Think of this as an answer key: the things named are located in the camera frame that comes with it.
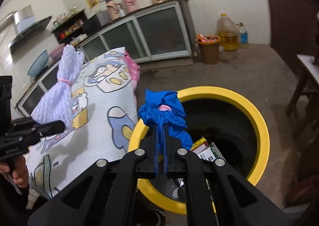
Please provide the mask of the person's left hand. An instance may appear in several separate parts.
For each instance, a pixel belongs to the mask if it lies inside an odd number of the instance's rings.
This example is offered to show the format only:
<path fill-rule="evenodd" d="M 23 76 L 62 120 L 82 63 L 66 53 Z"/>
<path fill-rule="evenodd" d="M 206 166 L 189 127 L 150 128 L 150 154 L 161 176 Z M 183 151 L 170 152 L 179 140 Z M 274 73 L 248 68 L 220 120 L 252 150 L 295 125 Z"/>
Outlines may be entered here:
<path fill-rule="evenodd" d="M 1 162 L 1 174 L 3 176 L 12 175 L 14 184 L 17 184 L 20 188 L 26 188 L 29 184 L 29 173 L 25 163 L 25 157 L 16 157 L 14 159 L 14 167 L 15 169 L 11 170 L 7 163 Z"/>

